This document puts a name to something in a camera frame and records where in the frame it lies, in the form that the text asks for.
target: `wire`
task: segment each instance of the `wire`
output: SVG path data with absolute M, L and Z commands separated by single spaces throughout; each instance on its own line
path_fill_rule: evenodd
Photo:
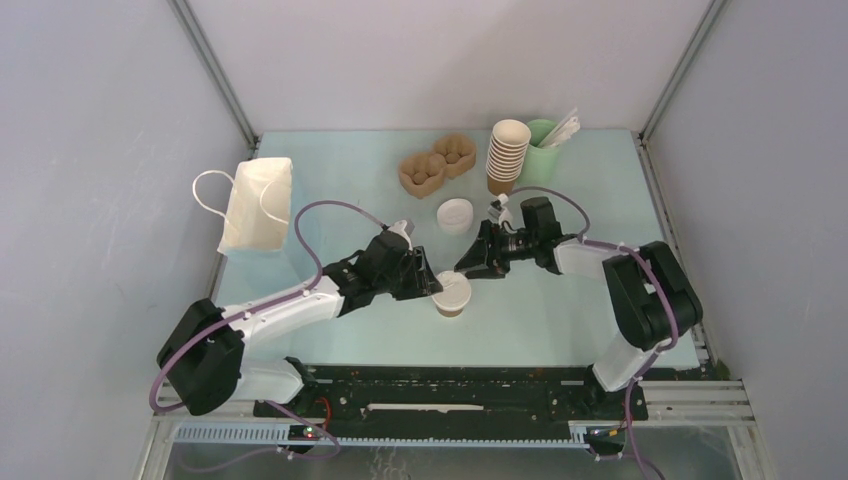
M 585 225 L 583 225 L 583 229 L 581 229 L 579 232 L 577 232 L 577 238 L 581 241 L 583 240 L 583 237 L 586 235 L 586 232 L 589 231 L 589 226 L 592 224 L 592 222 L 589 221 L 589 214 L 586 213 L 586 210 L 583 210 L 583 207 L 578 205 L 577 202 L 575 202 L 574 200 L 572 200 L 572 199 L 566 197 L 565 195 L 557 192 L 556 190 L 551 190 L 550 188 L 545 188 L 545 187 L 521 187 L 521 188 L 516 188 L 515 190 L 509 192 L 509 194 L 515 195 L 516 193 L 525 192 L 525 191 L 528 191 L 528 190 L 537 190 L 539 192 L 550 193 L 551 195 L 559 197 L 559 198 L 565 200 L 566 202 L 570 203 L 572 207 L 574 207 L 578 212 L 580 212 L 580 215 L 583 216 L 583 222 L 585 223 Z
M 327 408 L 327 418 L 324 420 L 324 430 L 330 426 L 330 419 L 333 418 L 333 409 L 330 408 L 330 401 L 327 400 L 327 397 L 320 397 L 317 402 L 323 402 L 324 407 Z
M 621 251 L 630 255 L 631 257 L 633 257 L 634 260 L 636 260 L 636 263 L 639 265 L 639 268 L 641 268 L 642 271 L 645 272 L 645 276 L 648 278 L 648 281 L 651 283 L 651 285 L 654 287 L 654 290 L 656 291 L 657 297 L 659 298 L 660 303 L 662 304 L 663 310 L 665 311 L 666 318 L 668 318 L 669 326 L 671 328 L 671 342 L 669 342 L 668 345 L 661 345 L 657 347 L 656 351 L 648 358 L 648 361 L 645 362 L 642 368 L 639 369 L 638 372 L 636 372 L 636 374 L 633 376 L 632 379 L 630 379 L 630 382 L 627 384 L 627 389 L 624 392 L 624 420 L 625 428 L 627 429 L 627 434 L 630 438 L 630 445 L 631 449 L 633 450 L 633 454 L 622 456 L 622 458 L 627 457 L 634 459 L 636 461 L 636 464 L 639 466 L 639 470 L 642 472 L 642 476 L 644 476 L 646 479 L 650 478 L 648 468 L 651 468 L 657 473 L 657 475 L 659 475 L 661 479 L 664 480 L 665 476 L 663 476 L 663 474 L 659 471 L 656 465 L 651 463 L 649 460 L 642 458 L 639 453 L 639 447 L 636 445 L 636 437 L 633 435 L 633 415 L 630 410 L 630 399 L 633 394 L 633 388 L 636 386 L 637 383 L 639 383 L 639 380 L 642 378 L 642 375 L 644 375 L 645 372 L 647 372 L 654 365 L 654 362 L 656 362 L 657 358 L 659 357 L 659 354 L 667 350 L 671 350 L 677 345 L 677 341 L 680 336 L 680 331 L 677 328 L 677 319 L 674 316 L 674 310 L 671 308 L 671 303 L 669 303 L 668 297 L 666 296 L 665 291 L 663 291 L 662 285 L 660 285 L 659 280 L 657 280 L 656 275 L 654 275 L 654 272 L 651 270 L 651 266 L 648 264 L 648 262 L 645 261 L 645 259 L 642 258 L 641 255 L 639 255 L 639 252 L 623 244 L 616 245 L 609 242 L 589 240 L 586 238 L 586 232 L 589 231 L 589 226 L 591 225 L 591 222 L 589 221 L 589 215 L 586 213 L 585 210 L 583 210 L 580 205 L 577 204 L 577 202 L 557 191 L 544 187 L 521 187 L 513 190 L 510 195 L 525 190 L 538 190 L 540 192 L 550 193 L 551 195 L 555 195 L 570 203 L 574 208 L 577 209 L 578 212 L 580 212 L 580 215 L 583 216 L 583 220 L 585 221 L 583 229 L 577 233 L 578 241 L 583 245 L 604 248 L 613 251 Z
M 582 237 L 581 243 L 591 247 L 605 248 L 607 250 L 620 250 L 633 257 L 633 259 L 636 260 L 636 263 L 639 265 L 642 271 L 645 272 L 645 276 L 648 277 L 648 281 L 656 290 L 657 297 L 659 298 L 660 303 L 663 306 L 663 310 L 665 311 L 666 317 L 668 318 L 669 326 L 671 328 L 671 342 L 669 342 L 668 345 L 657 347 L 657 350 L 648 358 L 648 361 L 645 362 L 642 368 L 639 369 L 638 372 L 636 372 L 632 379 L 630 379 L 630 382 L 627 384 L 627 389 L 624 392 L 625 428 L 627 429 L 627 435 L 630 438 L 630 448 L 631 450 L 633 450 L 632 456 L 629 456 L 628 458 L 633 458 L 633 460 L 636 461 L 636 464 L 639 466 L 639 470 L 642 472 L 642 476 L 644 476 L 645 478 L 650 478 L 648 468 L 651 468 L 657 472 L 661 479 L 664 479 L 665 477 L 662 473 L 659 472 L 659 470 L 656 468 L 656 465 L 651 463 L 649 460 L 642 458 L 641 454 L 639 453 L 639 447 L 636 444 L 636 437 L 633 434 L 633 414 L 630 410 L 630 399 L 633 395 L 633 389 L 635 388 L 636 384 L 639 383 L 639 379 L 641 379 L 642 375 L 644 375 L 645 372 L 647 372 L 654 365 L 654 362 L 657 361 L 659 354 L 664 351 L 671 350 L 677 345 L 677 341 L 680 336 L 680 331 L 677 328 L 677 319 L 674 316 L 674 310 L 671 308 L 671 303 L 669 303 L 668 297 L 666 296 L 662 285 L 660 285 L 659 280 L 657 280 L 656 275 L 654 275 L 654 272 L 651 270 L 651 266 L 648 264 L 648 262 L 645 261 L 644 258 L 642 258 L 641 255 L 639 255 L 636 250 L 624 245 L 615 245 L 612 243 L 601 242 L 598 240 L 589 240 L 585 237 Z
M 298 422 L 300 422 L 303 425 L 306 425 L 307 427 L 314 428 L 315 430 L 318 431 L 318 433 L 321 434 L 322 437 L 329 440 L 336 447 L 333 450 L 332 453 L 324 453 L 324 454 L 321 454 L 321 455 L 304 455 L 302 453 L 296 453 L 296 452 L 288 451 L 289 456 L 302 458 L 304 460 L 326 460 L 328 458 L 335 457 L 336 455 L 339 454 L 339 452 L 342 451 L 342 446 L 341 446 L 341 444 L 339 444 L 339 440 L 336 437 L 334 437 L 332 434 L 330 434 L 330 432 L 328 432 L 327 430 L 324 430 L 324 428 L 319 427 L 318 425 L 315 425 L 314 423 L 310 422 L 309 420 L 306 420 L 305 418 L 298 416 L 296 413 L 292 412 L 291 410 L 280 405 L 277 402 L 272 402 L 271 400 L 265 400 L 265 403 L 276 408 L 277 410 L 279 410 L 285 416 L 291 418 L 292 420 L 297 420 Z
M 312 290 L 313 288 L 315 288 L 316 285 L 318 285 L 318 282 L 321 280 L 321 261 L 318 259 L 318 255 L 316 255 L 315 251 L 312 250 L 312 248 L 309 247 L 309 245 L 306 243 L 306 240 L 304 240 L 303 235 L 300 233 L 300 218 L 308 210 L 310 210 L 314 207 L 317 207 L 319 205 L 337 205 L 337 206 L 340 206 L 340 207 L 349 208 L 349 209 L 361 214 L 365 218 L 371 220 L 372 222 L 376 223 L 377 225 L 380 226 L 380 228 L 386 227 L 386 224 L 384 224 L 383 222 L 378 220 L 377 217 L 371 215 L 370 213 L 368 213 L 365 210 L 357 207 L 356 205 L 351 205 L 350 203 L 346 203 L 346 202 L 340 202 L 340 201 L 337 201 L 337 200 L 320 200 L 320 201 L 317 201 L 317 202 L 312 202 L 309 205 L 303 207 L 297 213 L 297 216 L 294 219 L 294 233 L 297 236 L 298 241 L 300 241 L 301 245 L 303 245 L 303 248 L 306 250 L 306 253 L 308 253 L 309 256 L 312 258 L 312 260 L 315 262 L 315 268 L 317 270 L 315 277 L 313 277 L 312 280 L 310 280 L 310 282 L 303 288 L 303 290 Z M 197 345 L 201 341 L 204 341 L 209 335 L 216 332 L 217 330 L 219 330 L 219 329 L 221 329 L 221 328 L 223 328 L 223 327 L 225 327 L 225 326 L 229 325 L 230 323 L 233 323 L 237 320 L 243 319 L 245 313 L 250 313 L 252 315 L 257 314 L 257 313 L 261 312 L 262 310 L 265 310 L 266 308 L 270 308 L 270 307 L 279 305 L 283 302 L 287 302 L 287 301 L 289 301 L 293 298 L 300 297 L 300 296 L 303 295 L 303 290 L 297 289 L 297 290 L 295 290 L 295 291 L 293 291 L 293 292 L 291 292 L 287 295 L 283 295 L 280 298 L 275 298 L 275 299 L 269 300 L 265 303 L 261 303 L 259 305 L 250 307 L 246 310 L 243 310 L 241 312 L 230 315 L 229 317 L 226 317 L 223 320 L 219 320 L 218 322 L 215 322 L 212 325 L 201 330 L 200 333 L 198 333 L 197 335 L 192 337 L 189 341 L 187 341 L 185 344 L 183 344 L 183 346 L 178 348 L 177 351 L 174 352 L 173 355 L 171 355 L 171 358 L 169 358 L 168 361 L 165 362 L 165 364 L 162 366 L 162 369 L 156 375 L 156 378 L 153 380 L 153 385 L 150 387 L 150 394 L 148 395 L 148 398 L 147 398 L 147 401 L 150 404 L 150 408 L 153 409 L 153 411 L 156 412 L 156 413 L 167 413 L 167 412 L 173 412 L 174 410 L 177 410 L 178 408 L 183 407 L 185 405 L 183 402 L 178 402 L 178 403 L 175 403 L 173 405 L 159 405 L 158 396 L 159 396 L 159 389 L 162 387 L 162 383 L 165 382 L 165 378 L 167 377 L 168 372 L 170 372 L 171 369 L 174 368 L 174 365 L 176 365 L 176 363 L 178 361 L 180 361 L 180 359 L 182 359 L 183 356 L 185 356 L 185 354 L 189 350 L 191 350 L 192 347 L 194 347 L 195 345 Z
M 242 460 L 247 460 L 248 458 L 254 457 L 256 455 L 262 455 L 262 454 L 265 454 L 265 453 L 285 453 L 286 456 L 289 459 L 297 457 L 297 458 L 302 458 L 304 460 L 326 460 L 328 458 L 335 457 L 336 455 L 339 454 L 339 452 L 341 452 L 342 447 L 341 447 L 341 444 L 339 444 L 339 440 L 336 437 L 334 437 L 332 434 L 330 434 L 330 432 L 328 432 L 326 430 L 327 424 L 330 423 L 330 415 L 331 415 L 331 413 L 330 413 L 330 402 L 328 402 L 327 399 L 324 398 L 324 397 L 321 397 L 319 399 L 319 401 L 322 401 L 322 400 L 323 400 L 324 404 L 327 406 L 327 419 L 324 420 L 324 426 L 323 427 L 319 427 L 318 425 L 315 425 L 314 423 L 312 423 L 312 422 L 310 422 L 310 421 L 308 421 L 304 418 L 299 417 L 297 414 L 295 414 L 291 410 L 287 409 L 286 407 L 280 405 L 279 403 L 272 402 L 270 400 L 265 400 L 265 403 L 276 408 L 277 410 L 282 412 L 287 417 L 289 417 L 293 420 L 296 420 L 303 425 L 306 425 L 308 427 L 312 427 L 315 430 L 317 430 L 318 433 L 320 433 L 322 437 L 329 440 L 333 444 L 333 446 L 335 447 L 335 449 L 331 453 L 324 453 L 324 454 L 321 454 L 321 455 L 306 455 L 306 454 L 302 454 L 302 453 L 292 452 L 291 450 L 287 450 L 287 449 L 285 449 L 281 446 L 263 447 L 263 448 L 257 448 L 255 450 L 251 450 L 247 453 L 239 455 L 238 457 L 227 460 L 226 462 L 219 463 L 218 465 L 212 465 L 210 467 L 193 467 L 191 465 L 187 465 L 185 463 L 185 460 L 183 459 L 183 457 L 181 455 L 177 455 L 176 456 L 177 465 L 179 465 L 180 468 L 182 468 L 183 470 L 185 470 L 189 473 L 212 473 L 212 472 L 217 472 L 219 470 L 223 470 L 225 468 L 231 467 L 232 465 L 235 465 L 236 463 L 239 463 Z
M 589 453 L 593 457 L 595 457 L 595 460 L 598 461 L 598 462 L 607 462 L 607 461 L 612 461 L 612 460 L 622 460 L 624 458 L 630 458 L 630 459 L 636 458 L 635 455 L 630 454 L 630 453 L 623 453 L 623 454 L 621 454 L 620 457 L 618 455 L 598 455 L 598 453 L 595 452 L 595 449 L 592 448 L 592 447 L 589 447 Z M 657 467 L 654 462 L 652 462 L 650 460 L 642 460 L 642 461 L 645 463 L 645 465 L 650 467 L 651 470 L 654 471 L 654 473 L 657 474 L 657 477 L 659 477 L 660 480 L 666 480 L 665 475 L 663 475 L 663 473 L 660 471 L 659 467 Z

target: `green container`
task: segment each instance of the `green container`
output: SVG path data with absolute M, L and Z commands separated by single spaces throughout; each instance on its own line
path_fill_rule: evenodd
M 524 156 L 524 166 L 521 167 L 521 175 L 518 183 L 522 185 L 547 185 L 554 176 L 559 154 L 562 153 L 562 145 L 554 148 L 537 148 L 536 145 L 545 139 L 547 134 L 556 128 L 557 123 L 551 120 L 531 120 L 527 122 L 530 128 L 530 145 Z

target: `white plastic utensil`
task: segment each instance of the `white plastic utensil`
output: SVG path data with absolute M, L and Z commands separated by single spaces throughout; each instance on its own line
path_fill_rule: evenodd
M 575 108 L 565 118 L 559 122 L 559 125 L 556 126 L 551 133 L 547 134 L 545 138 L 542 139 L 541 142 L 537 145 L 538 148 L 554 148 L 559 145 L 565 143 L 572 135 L 577 133 L 580 130 L 580 119 L 577 117 L 577 109 Z

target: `white cup lid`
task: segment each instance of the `white cup lid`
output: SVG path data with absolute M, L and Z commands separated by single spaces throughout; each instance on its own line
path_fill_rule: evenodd
M 444 291 L 430 298 L 439 310 L 455 312 L 468 305 L 471 300 L 471 282 L 465 275 L 448 270 L 436 275 L 436 279 L 442 284 Z
M 436 221 L 448 233 L 464 233 L 474 221 L 474 206 L 464 198 L 452 198 L 436 211 Z

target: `light blue table surface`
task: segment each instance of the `light blue table surface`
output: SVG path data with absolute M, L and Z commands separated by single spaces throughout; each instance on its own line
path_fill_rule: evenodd
M 471 245 L 492 197 L 486 188 L 489 131 L 467 131 L 477 144 L 477 164 L 433 195 L 406 193 L 397 165 L 429 150 L 444 131 L 266 133 L 260 157 L 290 157 L 294 164 L 292 218 L 309 202 L 335 199 L 359 205 L 385 223 L 410 218 L 413 243 L 423 245 L 434 273 L 450 270 Z M 629 245 L 662 238 L 629 131 L 583 130 L 564 145 L 549 185 L 582 205 L 592 220 L 589 236 Z M 510 203 L 516 228 L 521 200 Z M 449 198 L 474 205 L 466 234 L 439 230 L 436 210 Z M 564 232 L 582 226 L 579 214 L 551 198 Z M 227 260 L 216 304 L 241 303 L 287 288 L 314 274 L 314 266 L 289 229 L 282 252 Z M 304 215 L 302 230 L 323 264 L 363 249 L 377 227 L 343 208 L 322 206 Z M 262 347 L 268 357 L 291 355 L 310 364 L 402 366 L 580 366 L 604 351 L 617 331 L 607 289 L 574 275 L 552 275 L 531 260 L 513 262 L 504 280 L 474 280 L 471 302 L 445 318 L 429 298 L 397 302 L 388 295 L 344 317 L 297 330 Z M 698 366 L 691 337 L 660 358 L 658 366 Z

